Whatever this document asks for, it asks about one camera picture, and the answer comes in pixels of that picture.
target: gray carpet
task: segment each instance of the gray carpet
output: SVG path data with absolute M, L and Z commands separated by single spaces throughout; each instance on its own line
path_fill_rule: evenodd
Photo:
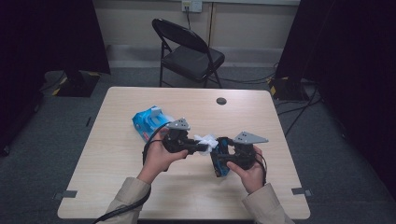
M 223 67 L 222 78 L 256 80 L 271 75 L 272 68 Z M 112 86 L 158 86 L 159 68 L 113 68 L 112 75 L 100 78 L 90 98 L 54 97 L 50 87 L 42 104 L 9 146 L 10 155 L 0 158 L 0 223 L 91 223 L 89 220 L 61 220 L 60 201 L 55 193 L 67 188 L 79 155 L 91 131 L 106 91 Z M 62 72 L 46 74 L 48 83 Z M 165 74 L 178 87 L 200 88 L 183 77 Z M 243 84 L 222 80 L 226 89 L 268 90 L 264 83 Z M 209 82 L 209 88 L 216 88 Z M 313 95 L 315 86 L 306 85 Z M 337 118 L 320 101 L 313 102 L 290 129 L 287 140 L 303 188 L 311 217 L 297 223 L 396 223 L 396 202 L 390 197 L 372 167 L 343 137 Z M 306 103 L 276 101 L 278 113 Z M 301 110 L 279 116 L 286 132 Z M 206 223 L 203 221 L 141 221 L 141 223 Z

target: black tape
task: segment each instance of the black tape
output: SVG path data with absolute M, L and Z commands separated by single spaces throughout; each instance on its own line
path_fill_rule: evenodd
M 314 195 L 312 193 L 311 189 L 297 188 L 297 189 L 291 189 L 291 192 L 293 192 L 294 195 L 296 195 L 296 194 L 304 194 L 305 197 L 310 197 L 310 196 Z
M 53 195 L 53 200 L 61 200 L 62 198 L 76 198 L 76 190 L 65 190 L 63 193 L 56 193 Z

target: folding chair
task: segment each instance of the folding chair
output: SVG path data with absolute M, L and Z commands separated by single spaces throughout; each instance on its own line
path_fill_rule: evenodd
M 195 82 L 204 82 L 214 75 L 216 83 L 222 88 L 217 69 L 224 63 L 224 54 L 210 48 L 195 32 L 163 19 L 154 19 L 152 27 L 162 41 L 160 87 L 163 83 L 163 68 L 167 68 Z M 179 44 L 172 50 L 166 40 Z

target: controller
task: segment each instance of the controller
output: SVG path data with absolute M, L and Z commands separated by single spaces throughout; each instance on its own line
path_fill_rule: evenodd
M 189 155 L 192 155 L 196 151 L 207 151 L 207 144 L 200 144 L 200 141 L 188 138 L 188 131 L 191 127 L 185 119 L 166 123 L 163 127 L 169 130 L 162 140 L 163 146 L 167 151 L 176 153 L 187 149 Z M 241 132 L 235 139 L 220 137 L 217 141 L 219 144 L 213 148 L 210 157 L 215 168 L 215 174 L 217 177 L 220 177 L 226 176 L 230 171 L 227 167 L 227 161 L 232 161 L 244 170 L 250 169 L 256 162 L 256 151 L 253 148 L 253 144 L 266 143 L 268 139 L 259 137 L 253 133 Z M 234 147 L 234 154 L 230 154 L 228 146 Z M 143 163 L 148 149 L 149 142 L 143 151 Z
M 178 119 L 165 125 L 169 129 L 163 139 L 163 146 L 171 153 L 179 152 L 184 149 L 189 151 L 189 155 L 196 151 L 206 151 L 208 145 L 200 144 L 200 141 L 188 138 L 190 125 L 185 119 Z
M 235 139 L 228 137 L 218 138 L 218 146 L 210 153 L 217 177 L 226 176 L 230 169 L 227 161 L 231 161 L 244 170 L 250 169 L 256 162 L 256 151 L 253 144 L 266 143 L 268 139 L 253 133 L 241 132 Z M 234 147 L 235 153 L 232 155 L 228 146 Z

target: sleeve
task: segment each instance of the sleeve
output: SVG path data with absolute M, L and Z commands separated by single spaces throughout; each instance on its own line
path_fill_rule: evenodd
M 248 195 L 242 203 L 257 223 L 294 223 L 280 204 L 270 183 Z
M 146 184 L 145 182 L 136 178 L 127 177 L 116 197 L 107 208 L 106 212 L 112 212 L 118 208 L 122 208 L 126 205 L 137 202 L 149 192 L 149 188 L 150 185 Z M 109 218 L 108 220 L 100 223 L 135 224 L 137 223 L 137 219 L 139 218 L 139 213 L 142 210 L 142 207 L 143 205 L 130 212 Z

